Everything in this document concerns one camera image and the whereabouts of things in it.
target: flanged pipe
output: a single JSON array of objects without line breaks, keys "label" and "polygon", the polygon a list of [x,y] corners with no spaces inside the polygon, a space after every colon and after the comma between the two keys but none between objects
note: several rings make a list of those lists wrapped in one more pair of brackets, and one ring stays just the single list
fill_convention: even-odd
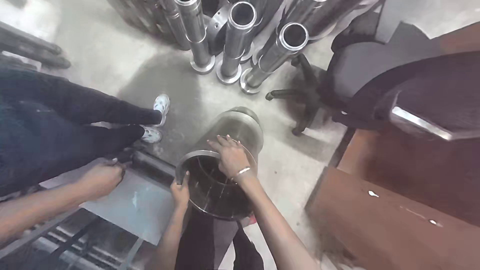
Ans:
[{"label": "flanged pipe", "polygon": [[201,0],[174,0],[185,27],[186,38],[190,43],[192,58],[190,65],[198,74],[213,70],[215,56],[208,52],[208,42]]},{"label": "flanged pipe", "polygon": [[240,63],[246,63],[250,57],[252,57],[253,51],[255,50],[255,45],[253,43],[253,38],[255,38],[255,35],[258,33],[259,29],[258,26],[262,23],[263,20],[263,15],[265,12],[265,7],[267,6],[267,0],[256,0],[253,1],[253,6],[255,10],[257,11],[257,19],[255,21],[255,25],[253,26],[253,31],[250,34],[249,41],[247,42],[247,45],[245,46],[245,51],[240,58]]},{"label": "flanged pipe", "polygon": [[252,55],[252,65],[256,65],[258,59],[275,43],[278,32],[284,25],[296,22],[305,25],[305,21],[317,14],[326,0],[298,0],[288,9],[287,14],[280,24],[272,32],[265,45],[256,54]]},{"label": "flanged pipe", "polygon": [[174,0],[161,0],[160,5],[165,12],[165,17],[170,29],[172,30],[173,36],[175,37],[178,45],[180,45],[180,49],[190,50],[190,44],[185,35],[185,28],[181,22],[180,13]]},{"label": "flanged pipe", "polygon": [[282,27],[276,41],[258,63],[245,70],[240,77],[240,87],[246,94],[256,94],[258,87],[288,58],[299,52],[308,42],[308,31],[299,23],[288,23]]},{"label": "flanged pipe", "polygon": [[240,58],[249,42],[257,13],[252,4],[237,2],[229,11],[223,59],[216,67],[216,75],[224,84],[232,84],[241,75]]}]

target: white crocs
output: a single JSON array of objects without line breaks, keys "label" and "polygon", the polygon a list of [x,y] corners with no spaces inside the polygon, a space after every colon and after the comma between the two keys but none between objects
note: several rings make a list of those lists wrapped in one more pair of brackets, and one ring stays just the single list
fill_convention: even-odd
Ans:
[{"label": "white crocs", "polygon": [[170,109],[170,98],[166,94],[159,95],[155,99],[153,109],[159,110],[162,113],[162,121],[160,124],[155,126],[163,126],[165,124],[165,120],[167,119],[168,110]]},{"label": "white crocs", "polygon": [[156,143],[162,139],[162,134],[155,128],[142,125],[145,129],[145,133],[142,136],[142,140],[147,143]]}]

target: white paint chip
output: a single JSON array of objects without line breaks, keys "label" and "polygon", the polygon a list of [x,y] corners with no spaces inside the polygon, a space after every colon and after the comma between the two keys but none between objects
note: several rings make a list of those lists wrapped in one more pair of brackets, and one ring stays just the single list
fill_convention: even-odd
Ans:
[{"label": "white paint chip", "polygon": [[368,195],[373,196],[373,197],[380,198],[380,196],[378,196],[378,195],[377,195],[375,192],[373,192],[372,190],[369,190],[369,191],[368,191]]}]

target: silver bangle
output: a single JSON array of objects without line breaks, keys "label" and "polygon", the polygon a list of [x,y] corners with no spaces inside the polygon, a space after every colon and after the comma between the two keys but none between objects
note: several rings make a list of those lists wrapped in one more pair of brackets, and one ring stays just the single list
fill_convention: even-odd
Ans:
[{"label": "silver bangle", "polygon": [[250,167],[246,167],[245,169],[240,170],[235,176],[232,177],[232,180],[233,180],[234,178],[239,177],[242,173],[247,172],[247,171],[249,171],[249,170],[250,170]]}]

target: metal cylinder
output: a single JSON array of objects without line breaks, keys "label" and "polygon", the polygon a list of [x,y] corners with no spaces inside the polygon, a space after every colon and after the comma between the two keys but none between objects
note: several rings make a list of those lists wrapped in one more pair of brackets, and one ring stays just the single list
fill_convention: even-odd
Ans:
[{"label": "metal cylinder", "polygon": [[201,0],[174,0],[185,28],[186,38],[192,50],[190,64],[199,74],[210,73],[215,56],[208,52],[204,15]]},{"label": "metal cylinder", "polygon": [[172,30],[173,36],[177,41],[180,49],[182,50],[190,50],[190,43],[188,42],[187,36],[185,35],[185,28],[183,27],[183,23],[180,19],[180,14],[175,12],[173,14],[166,15],[168,25]]},{"label": "metal cylinder", "polygon": [[217,65],[216,75],[224,84],[232,84],[240,79],[240,58],[253,31],[257,14],[252,4],[237,2],[229,11],[223,59]]},{"label": "metal cylinder", "polygon": [[265,7],[267,6],[267,0],[250,0],[249,2],[253,5],[253,7],[255,8],[255,11],[257,11],[255,26],[258,26],[262,21],[262,18],[265,12]]},{"label": "metal cylinder", "polygon": [[314,14],[308,17],[304,24],[311,34],[311,39],[326,36],[333,26],[348,15],[362,0],[329,0]]},{"label": "metal cylinder", "polygon": [[180,14],[177,5],[173,0],[160,0],[158,3],[164,11],[165,18],[170,26],[175,40],[180,46],[181,50],[190,50],[190,44],[185,36],[185,28],[180,19]]},{"label": "metal cylinder", "polygon": [[296,22],[299,24],[304,24],[310,17],[320,10],[320,7],[325,3],[326,0],[298,0],[295,3],[292,3],[291,7],[288,9],[285,18],[280,21],[280,24],[277,28],[274,29],[270,37],[264,46],[252,56],[252,65],[256,65],[258,59],[275,43],[278,32],[282,27],[288,23]]},{"label": "metal cylinder", "polygon": [[218,169],[220,154],[207,143],[207,140],[217,140],[217,135],[230,135],[241,141],[256,174],[258,153],[264,143],[263,131],[253,111],[236,107],[217,116],[205,135],[182,157],[175,175],[178,181],[186,171],[190,172],[190,202],[200,211],[224,220],[240,220],[251,214],[252,207],[242,189]]},{"label": "metal cylinder", "polygon": [[282,27],[273,46],[260,57],[258,63],[245,70],[240,77],[240,87],[246,94],[256,94],[258,87],[289,57],[300,51],[308,42],[308,31],[299,23]]},{"label": "metal cylinder", "polygon": [[257,12],[257,19],[255,20],[255,24],[253,25],[252,32],[247,37],[248,41],[246,42],[247,44],[245,45],[243,55],[240,58],[240,63],[246,63],[248,59],[252,57],[253,50],[255,48],[253,44],[253,39],[255,38],[255,35],[260,31],[258,29],[258,26],[262,23],[263,15],[267,5],[267,0],[253,0],[251,1],[251,3],[253,4],[255,11]]}]

